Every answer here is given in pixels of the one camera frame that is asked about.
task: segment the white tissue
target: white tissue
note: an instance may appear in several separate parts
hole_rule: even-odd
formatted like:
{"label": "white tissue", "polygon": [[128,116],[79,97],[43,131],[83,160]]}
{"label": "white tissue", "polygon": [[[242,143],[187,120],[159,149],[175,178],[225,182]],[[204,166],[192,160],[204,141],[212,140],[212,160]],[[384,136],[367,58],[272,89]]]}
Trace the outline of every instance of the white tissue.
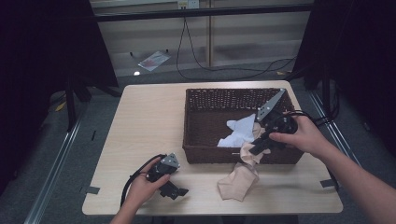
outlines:
{"label": "white tissue", "polygon": [[240,120],[228,120],[227,126],[233,130],[231,135],[220,139],[218,147],[241,147],[244,142],[253,142],[253,124],[255,114]]}

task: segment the brown wicker basket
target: brown wicker basket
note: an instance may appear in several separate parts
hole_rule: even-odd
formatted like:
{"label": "brown wicker basket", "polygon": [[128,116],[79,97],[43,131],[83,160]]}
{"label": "brown wicker basket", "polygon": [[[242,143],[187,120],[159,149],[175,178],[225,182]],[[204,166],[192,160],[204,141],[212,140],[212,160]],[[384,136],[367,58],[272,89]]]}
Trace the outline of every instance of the brown wicker basket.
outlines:
{"label": "brown wicker basket", "polygon": [[[220,138],[232,133],[227,120],[242,119],[253,113],[280,89],[188,89],[186,94],[183,149],[188,163],[241,162],[239,147],[217,147]],[[286,91],[275,107],[294,109]],[[303,156],[296,148],[274,149],[264,155],[263,164],[295,164]]]}

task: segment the left hand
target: left hand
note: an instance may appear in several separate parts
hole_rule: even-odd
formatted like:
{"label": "left hand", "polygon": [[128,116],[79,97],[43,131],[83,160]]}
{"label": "left hand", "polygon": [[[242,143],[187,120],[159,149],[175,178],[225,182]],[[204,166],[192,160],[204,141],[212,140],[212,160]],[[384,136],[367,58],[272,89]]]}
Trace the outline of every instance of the left hand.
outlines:
{"label": "left hand", "polygon": [[157,158],[153,160],[142,169],[141,173],[143,174],[137,176],[132,182],[131,187],[129,187],[129,192],[125,199],[126,203],[134,203],[137,206],[142,205],[151,198],[151,196],[159,187],[169,181],[170,175],[164,175],[153,183],[146,179],[145,173],[147,173],[149,169],[160,159],[161,158]]}

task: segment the beige cloth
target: beige cloth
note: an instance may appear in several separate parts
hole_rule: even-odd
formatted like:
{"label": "beige cloth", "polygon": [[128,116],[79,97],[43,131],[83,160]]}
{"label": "beige cloth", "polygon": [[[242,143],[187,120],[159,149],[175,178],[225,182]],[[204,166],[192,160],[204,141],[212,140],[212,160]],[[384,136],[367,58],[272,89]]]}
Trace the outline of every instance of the beige cloth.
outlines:
{"label": "beige cloth", "polygon": [[[255,139],[265,132],[259,123],[254,123],[252,131]],[[236,199],[242,202],[250,187],[259,180],[259,174],[254,166],[260,163],[264,153],[268,154],[271,151],[266,149],[263,153],[255,156],[249,152],[251,148],[253,148],[253,145],[248,142],[242,145],[240,156],[241,160],[245,163],[238,162],[233,168],[233,171],[218,182],[222,200]]]}
{"label": "beige cloth", "polygon": [[224,179],[218,182],[220,196],[222,200],[236,199],[239,202],[244,201],[248,189],[259,180],[256,170],[249,164],[237,163],[230,173]]}

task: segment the wooden table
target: wooden table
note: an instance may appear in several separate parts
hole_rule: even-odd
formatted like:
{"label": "wooden table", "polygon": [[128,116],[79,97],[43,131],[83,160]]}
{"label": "wooden table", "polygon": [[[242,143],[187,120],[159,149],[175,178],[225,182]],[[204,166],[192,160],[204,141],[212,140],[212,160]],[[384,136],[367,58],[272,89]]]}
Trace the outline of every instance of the wooden table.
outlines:
{"label": "wooden table", "polygon": [[181,164],[171,176],[179,188],[189,189],[175,201],[156,193],[138,215],[290,215],[339,213],[343,210],[326,167],[310,154],[296,165],[256,165],[260,174],[245,200],[223,201],[217,182],[234,164],[188,164],[182,149],[186,89],[195,88],[285,88],[296,109],[300,106],[289,82],[240,81],[153,84],[127,86],[107,136],[91,186],[99,193],[87,194],[82,210],[86,215],[114,215],[129,175],[151,157],[175,152]]}

